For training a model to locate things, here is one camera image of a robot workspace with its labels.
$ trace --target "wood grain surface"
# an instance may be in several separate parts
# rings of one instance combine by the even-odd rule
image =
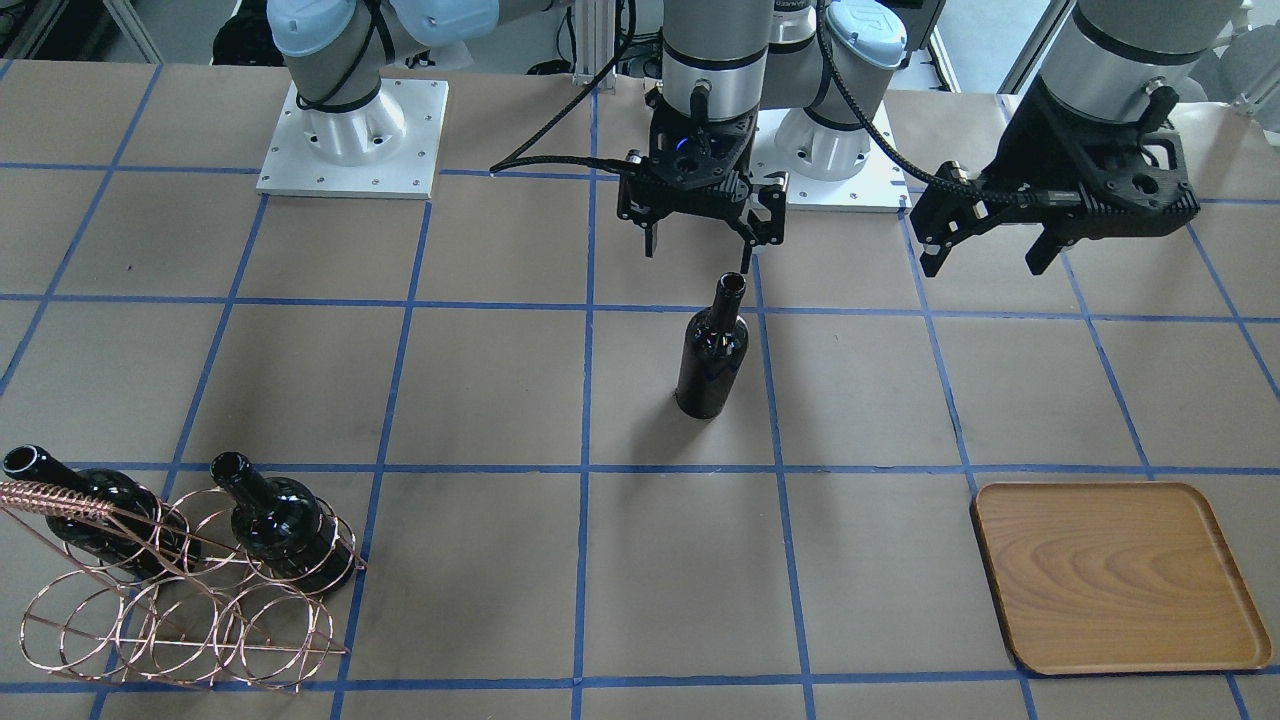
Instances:
[[[995,483],[974,521],[1005,639],[1046,675],[1265,666],[1271,639],[1184,483]]]

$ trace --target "tray rim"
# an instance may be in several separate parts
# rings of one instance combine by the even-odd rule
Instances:
[[[991,547],[987,542],[987,537],[983,529],[982,521],[982,501],[984,496],[1000,492],[1011,492],[1009,488],[1016,488],[1019,491],[1027,491],[1029,488],[1174,488],[1188,495],[1196,503],[1201,512],[1201,520],[1206,527],[1206,530],[1216,534],[1221,538],[1219,543],[1217,553],[1220,561],[1224,564],[1224,570],[1234,578],[1233,584],[1239,593],[1239,600],[1243,603],[1240,610],[1242,616],[1253,629],[1253,637],[1257,639],[1257,653],[1245,662],[1242,664],[1222,664],[1222,662],[1100,662],[1089,665],[1043,665],[1038,662],[1032,662],[1024,653],[1024,650],[1018,646],[1011,632],[1009,616],[1005,611],[1005,605],[1002,602],[1001,584],[996,575],[995,562],[991,556]],[[983,569],[987,574],[987,583],[991,589],[992,602],[996,606],[996,616],[1000,621],[1000,632],[1005,639],[1005,647],[1010,651],[1014,659],[1037,675],[1044,676],[1062,676],[1062,675],[1098,675],[1098,674],[1135,674],[1135,673],[1202,673],[1202,671],[1235,671],[1235,670],[1261,670],[1271,662],[1271,657],[1275,655],[1275,647],[1271,641],[1271,634],[1267,630],[1266,621],[1262,614],[1258,611],[1257,602],[1253,600],[1253,592],[1249,589],[1248,580],[1244,574],[1240,573],[1240,566],[1235,561],[1235,553],[1231,551],[1230,542],[1226,538],[1226,533],[1222,532],[1221,524],[1217,521],[1217,514],[1213,510],[1213,505],[1210,500],[1197,488],[1196,486],[1183,482],[1183,480],[1121,480],[1121,482],[996,482],[989,483],[978,489],[973,500],[969,503],[969,515],[973,521],[974,534],[978,541],[979,555],[982,555]]]

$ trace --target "blue joint cap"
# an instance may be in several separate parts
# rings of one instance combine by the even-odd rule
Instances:
[[[498,27],[498,0],[390,0],[413,40],[428,47],[481,37]]]
[[[906,26],[876,0],[835,0],[827,23],[846,47],[877,68],[896,70],[906,59]]]
[[[351,24],[357,0],[271,0],[266,20],[282,54],[302,58],[329,46]]]

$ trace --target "bottle neck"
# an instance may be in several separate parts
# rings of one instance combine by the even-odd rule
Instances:
[[[255,515],[265,515],[275,507],[275,488],[239,452],[224,452],[215,457],[209,465],[209,474],[218,487],[236,498],[237,505]]]
[[[746,279],[737,273],[724,273],[716,284],[716,299],[712,301],[708,323],[713,329],[727,333],[737,325],[737,311],[746,295]]]
[[[59,462],[47,450],[36,445],[15,447],[4,456],[4,474],[15,480],[49,483],[76,492],[92,495],[88,478]]]

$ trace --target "brown serving tray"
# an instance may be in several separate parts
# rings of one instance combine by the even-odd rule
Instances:
[[[1213,510],[1185,483],[995,483],[973,516],[1005,642],[1036,673],[1271,660]]]

